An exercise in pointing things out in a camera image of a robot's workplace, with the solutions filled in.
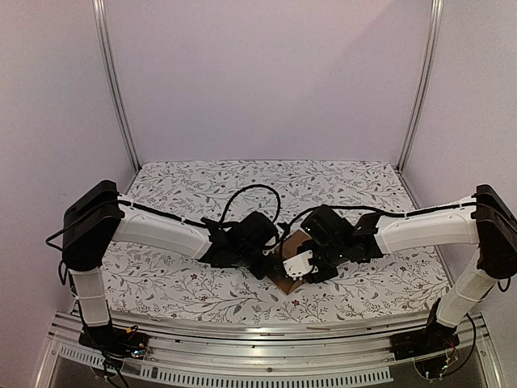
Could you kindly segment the brown cardboard box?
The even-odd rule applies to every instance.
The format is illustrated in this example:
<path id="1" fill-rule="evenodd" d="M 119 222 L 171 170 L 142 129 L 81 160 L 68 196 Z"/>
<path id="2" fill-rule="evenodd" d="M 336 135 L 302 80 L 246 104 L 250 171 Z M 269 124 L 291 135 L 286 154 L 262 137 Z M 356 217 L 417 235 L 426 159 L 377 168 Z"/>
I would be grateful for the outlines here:
<path id="1" fill-rule="evenodd" d="M 277 259 L 268 278 L 285 295 L 294 293 L 304 284 L 304 276 L 310 272 L 311 251 L 306 251 L 302 243 L 311 238 L 302 230 L 296 230 L 284 242 L 283 249 L 277 247 L 273 258 Z"/>

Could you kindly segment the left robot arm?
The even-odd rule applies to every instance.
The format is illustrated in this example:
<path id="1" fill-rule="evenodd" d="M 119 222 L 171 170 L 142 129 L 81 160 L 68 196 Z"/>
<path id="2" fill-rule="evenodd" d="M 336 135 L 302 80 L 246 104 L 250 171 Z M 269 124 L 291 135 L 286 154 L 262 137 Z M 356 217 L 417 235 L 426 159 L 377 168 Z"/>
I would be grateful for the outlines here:
<path id="1" fill-rule="evenodd" d="M 240 221 L 189 220 L 141 205 L 102 180 L 64 213 L 63 226 L 47 238 L 69 271 L 72 287 L 89 327 L 88 336 L 102 350 L 114 350 L 120 333 L 109 323 L 105 259 L 116 247 L 156 249 L 213 268 L 245 268 L 258 279 L 267 272 L 267 250 L 279 237 L 273 221 L 254 211 Z"/>

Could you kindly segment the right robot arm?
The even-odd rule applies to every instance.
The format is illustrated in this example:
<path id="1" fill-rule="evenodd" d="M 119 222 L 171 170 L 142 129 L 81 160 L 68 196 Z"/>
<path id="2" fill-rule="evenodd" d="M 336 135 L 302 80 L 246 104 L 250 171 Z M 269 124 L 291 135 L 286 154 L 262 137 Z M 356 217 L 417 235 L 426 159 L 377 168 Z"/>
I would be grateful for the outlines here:
<path id="1" fill-rule="evenodd" d="M 488 186 L 407 213 L 323 206 L 301 228 L 310 282 L 292 307 L 310 322 L 433 311 L 417 341 L 435 352 L 468 312 L 492 327 L 516 315 L 516 220 Z"/>

